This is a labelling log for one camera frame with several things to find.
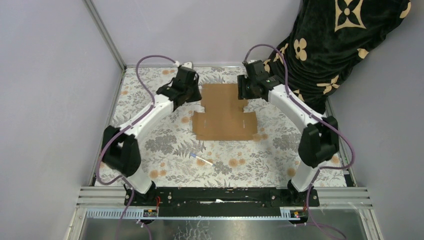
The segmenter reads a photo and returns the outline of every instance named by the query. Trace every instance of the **gray wall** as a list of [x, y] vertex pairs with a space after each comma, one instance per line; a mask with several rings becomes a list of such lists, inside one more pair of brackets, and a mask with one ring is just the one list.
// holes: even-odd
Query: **gray wall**
[[386, 240], [424, 239], [424, 2], [330, 98]]
[[0, 239], [64, 237], [119, 76], [82, 1], [0, 1]]
[[[241, 64], [256, 44], [278, 45], [293, 27], [300, 0], [94, 0], [127, 64], [167, 55], [196, 64]], [[250, 59], [271, 50], [257, 48]], [[152, 59], [147, 64], [168, 64]]]

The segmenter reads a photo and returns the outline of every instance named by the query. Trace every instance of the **flattened cardboard box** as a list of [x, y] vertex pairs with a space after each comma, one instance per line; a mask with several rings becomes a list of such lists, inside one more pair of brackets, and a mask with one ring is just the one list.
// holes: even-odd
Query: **flattened cardboard box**
[[247, 100], [238, 99], [237, 84], [203, 84], [203, 112], [194, 112], [193, 132], [197, 140], [246, 141], [258, 133], [255, 112], [244, 112]]

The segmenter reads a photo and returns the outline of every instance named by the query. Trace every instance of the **metal grate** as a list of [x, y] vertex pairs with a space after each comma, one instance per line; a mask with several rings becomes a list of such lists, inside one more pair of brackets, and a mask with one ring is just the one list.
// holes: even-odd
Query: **metal grate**
[[[179, 216], [179, 217], [143, 217], [145, 209], [128, 209], [123, 216], [123, 219], [161, 219], [161, 220], [300, 220], [299, 218], [291, 217], [290, 210], [281, 209], [281, 216]], [[122, 208], [91, 208], [87, 210], [87, 218], [94, 219], [119, 219], [123, 212]]]
[[[121, 208], [94, 208], [87, 210], [87, 218], [119, 219], [124, 210]], [[123, 219], [142, 219], [143, 209], [127, 209]]]

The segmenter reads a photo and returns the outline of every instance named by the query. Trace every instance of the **cable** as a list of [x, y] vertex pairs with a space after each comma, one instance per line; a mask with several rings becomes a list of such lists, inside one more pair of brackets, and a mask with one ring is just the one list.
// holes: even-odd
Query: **cable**
[[[142, 81], [142, 79], [141, 79], [141, 77], [140, 77], [140, 74], [139, 74], [139, 67], [140, 67], [140, 64], [144, 61], [144, 60], [146, 60], [146, 59], [150, 59], [150, 58], [162, 58], [162, 59], [167, 59], [167, 60], [169, 60], [169, 61], [171, 61], [171, 62], [173, 62], [177, 67], [180, 65], [180, 63], [179, 62], [177, 62], [177, 61], [174, 61], [172, 58], [169, 58], [169, 57], [167, 57], [167, 56], [163, 56], [163, 55], [148, 55], [148, 56], [145, 56], [145, 57], [143, 57], [142, 59], [140, 59], [138, 62], [137, 62], [137, 65], [135, 66], [135, 75], [137, 76], [137, 79], [138, 79], [138, 81], [141, 83], [141, 85], [143, 86], [143, 88], [147, 91], [147, 93], [150, 95], [150, 97], [151, 97], [151, 101], [152, 101], [152, 103], [151, 103], [151, 105], [150, 105], [150, 107], [147, 109], [147, 111], [145, 112], [145, 113], [143, 113], [140, 117], [138, 117], [136, 120], [134, 120], [133, 122], [131, 122], [128, 126], [126, 126], [126, 127], [124, 127], [121, 131], [119, 131], [115, 136], [113, 136], [107, 143], [106, 143], [106, 145], [104, 145], [104, 148], [101, 150], [101, 152], [100, 152], [100, 156], [98, 157], [98, 160], [97, 160], [97, 165], [96, 165], [96, 167], [95, 167], [95, 175], [96, 175], [96, 178], [97, 178], [97, 180], [98, 180], [98, 182], [100, 183], [100, 184], [102, 184], [102, 185], [106, 185], [106, 186], [108, 186], [108, 185], [111, 185], [111, 184], [113, 184], [114, 182], [116, 182], [118, 179], [120, 179], [120, 178], [122, 178], [122, 180], [124, 181], [124, 183], [125, 184], [127, 184], [128, 185], [128, 187], [129, 188], [131, 188], [131, 196], [130, 196], [130, 198], [129, 198], [129, 200], [128, 200], [128, 203], [127, 203], [127, 205], [125, 206], [125, 208], [123, 209], [123, 212], [122, 212], [122, 214], [121, 214], [121, 216], [120, 216], [120, 218], [119, 218], [119, 220], [118, 220], [118, 224], [117, 224], [117, 227], [116, 227], [116, 231], [115, 231], [115, 239], [117, 240], [118, 239], [118, 233], [119, 233], [119, 228], [120, 228], [120, 226], [121, 226], [121, 221], [122, 221], [122, 218], [124, 217], [124, 215], [125, 215], [125, 213], [127, 212], [127, 209], [128, 209], [128, 207], [131, 205], [131, 202], [133, 201], [133, 198], [134, 198], [134, 194], [135, 194], [135, 191], [134, 191], [134, 187], [128, 182], [128, 180], [122, 175], [122, 174], [120, 174], [120, 175], [118, 175], [118, 176], [116, 176], [114, 179], [112, 179], [111, 181], [109, 181], [109, 182], [104, 182], [101, 178], [100, 178], [100, 164], [101, 164], [101, 162], [102, 162], [102, 160], [103, 160], [103, 157], [105, 156], [105, 154], [106, 154], [106, 151], [109, 149], [109, 147], [112, 145], [112, 143], [117, 139], [117, 138], [119, 138], [119, 136], [121, 136], [123, 133], [125, 133], [125, 131], [127, 131], [128, 129], [130, 129], [132, 126], [134, 126], [135, 124], [137, 124], [138, 122], [140, 122], [145, 116], [147, 116], [152, 110], [153, 110], [153, 108], [155, 107], [155, 96], [153, 95], [153, 93], [148, 89], [148, 87], [143, 83], [143, 81]], [[149, 231], [149, 236], [150, 236], [150, 239], [152, 239], [152, 234], [151, 234], [151, 232], [150, 232], [150, 230], [148, 229], [148, 231]]]
[[[320, 225], [322, 228], [331, 229], [334, 232], [339, 233], [340, 235], [342, 235], [346, 239], [346, 235], [342, 231], [340, 231], [339, 229], [337, 229], [337, 228], [335, 228], [333, 226], [325, 225], [325, 224], [321, 224], [321, 223], [317, 223], [317, 225]], [[306, 223], [305, 222], [305, 223], [300, 223], [300, 224], [282, 225], [282, 226], [279, 226], [279, 228], [290, 228], [290, 227], [293, 227], [293, 226], [294, 227], [306, 227], [306, 226], [314, 226], [314, 227], [316, 227], [317, 225], [315, 225], [315, 223]]]
[[269, 48], [272, 48], [278, 55], [279, 55], [279, 57], [280, 57], [280, 60], [282, 61], [282, 64], [284, 65], [284, 71], [285, 71], [285, 73], [284, 73], [284, 85], [285, 85], [285, 91], [286, 91], [286, 93], [287, 93], [287, 96], [290, 98], [290, 100], [294, 103], [294, 104], [296, 104], [300, 109], [302, 109], [307, 115], [309, 115], [309, 117], [311, 117], [311, 118], [313, 118], [314, 120], [316, 120], [316, 121], [318, 121], [319, 123], [321, 123], [322, 125], [324, 125], [324, 126], [326, 126], [327, 128], [329, 128], [329, 129], [331, 129], [333, 132], [335, 132], [337, 135], [339, 135], [342, 139], [343, 139], [343, 141], [347, 144], [347, 146], [350, 148], [350, 151], [351, 151], [351, 153], [352, 153], [352, 159], [351, 159], [351, 161], [350, 161], [350, 163], [348, 164], [348, 165], [346, 165], [346, 166], [322, 166], [322, 167], [320, 167], [319, 169], [318, 169], [318, 171], [316, 171], [316, 174], [315, 174], [315, 176], [313, 177], [313, 179], [312, 179], [312, 181], [310, 182], [310, 184], [309, 184], [309, 188], [308, 188], [308, 190], [307, 190], [307, 194], [306, 194], [306, 209], [307, 209], [307, 211], [308, 211], [308, 214], [309, 214], [309, 217], [310, 217], [310, 219], [312, 220], [312, 222], [315, 224], [315, 226], [319, 229], [319, 230], [321, 230], [326, 236], [328, 236], [328, 237], [330, 237], [331, 239], [334, 239], [334, 240], [346, 240], [347, 238], [346, 238], [346, 236], [344, 235], [344, 234], [342, 234], [343, 235], [343, 237], [344, 238], [338, 238], [338, 237], [335, 237], [334, 235], [332, 235], [332, 234], [329, 234], [329, 233], [327, 233], [326, 231], [324, 231], [323, 229], [322, 229], [322, 227], [326, 227], [326, 228], [332, 228], [331, 226], [329, 226], [329, 225], [325, 225], [325, 224], [320, 224], [320, 223], [317, 223], [315, 220], [314, 220], [314, 218], [312, 217], [312, 215], [311, 215], [311, 211], [310, 211], [310, 207], [309, 207], [309, 196], [310, 196], [310, 194], [311, 194], [311, 189], [312, 189], [312, 186], [314, 185], [314, 182], [315, 182], [315, 180], [317, 179], [317, 177], [318, 177], [318, 175], [320, 174], [320, 171], [322, 170], [322, 169], [333, 169], [333, 170], [344, 170], [344, 169], [348, 169], [348, 168], [350, 168], [354, 163], [355, 163], [355, 157], [356, 157], [356, 154], [355, 154], [355, 150], [354, 150], [354, 147], [352, 146], [352, 144], [351, 144], [351, 142], [345, 137], [345, 135], [343, 135], [338, 129], [336, 129], [335, 127], [333, 127], [333, 126], [331, 126], [330, 124], [328, 124], [328, 123], [326, 123], [324, 120], [322, 120], [322, 118], [320, 118], [320, 117], [317, 117], [317, 116], [315, 116], [314, 114], [312, 114], [311, 113], [311, 111], [309, 111], [306, 107], [304, 107], [299, 101], [297, 101], [296, 100], [296, 98], [295, 97], [293, 97], [293, 95], [292, 94], [290, 94], [290, 89], [289, 89], [289, 70], [288, 70], [288, 68], [287, 68], [287, 62], [286, 62], [286, 60], [284, 59], [284, 56], [283, 56], [283, 54], [277, 49], [277, 48], [275, 48], [274, 46], [272, 46], [272, 45], [269, 45], [269, 44], [258, 44], [258, 45], [255, 45], [255, 46], [253, 46], [251, 49], [249, 49], [249, 51], [247, 52], [247, 54], [246, 54], [246, 57], [244, 58], [244, 61], [245, 62], [247, 62], [247, 59], [248, 59], [248, 57], [249, 57], [249, 55], [250, 55], [250, 53], [251, 53], [251, 51], [253, 50], [253, 49], [255, 49], [255, 48], [257, 48], [257, 47], [269, 47]]
[[141, 222], [141, 227], [146, 227], [147, 232], [148, 232], [148, 239], [152, 240], [152, 231], [150, 230], [149, 226], [147, 226], [147, 224], [145, 224], [144, 222]]
[[158, 212], [159, 204], [161, 204], [161, 197], [157, 196], [156, 197], [156, 214], [157, 215], [159, 214], [159, 212]]

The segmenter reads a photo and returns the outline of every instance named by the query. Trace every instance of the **floral tablecloth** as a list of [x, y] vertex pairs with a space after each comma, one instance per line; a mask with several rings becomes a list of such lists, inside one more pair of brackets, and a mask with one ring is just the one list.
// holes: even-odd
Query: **floral tablecloth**
[[[198, 67], [200, 84], [237, 83], [242, 67]], [[176, 68], [141, 68], [139, 73], [150, 90], [168, 83]], [[128, 121], [147, 106], [150, 97], [128, 68], [117, 101], [113, 126]], [[258, 134], [252, 141], [199, 141], [192, 133], [194, 111], [204, 112], [200, 102], [188, 103], [161, 120], [144, 139], [139, 139], [142, 169], [157, 186], [167, 187], [285, 187], [300, 163], [297, 147], [301, 133], [275, 106], [262, 99], [250, 100], [245, 112], [256, 112]], [[210, 166], [189, 157], [190, 152], [215, 164]], [[329, 163], [339, 166], [337, 157]], [[102, 180], [118, 173], [103, 164]], [[117, 181], [113, 186], [122, 185]], [[323, 170], [315, 182], [319, 187], [343, 187], [341, 170]]]

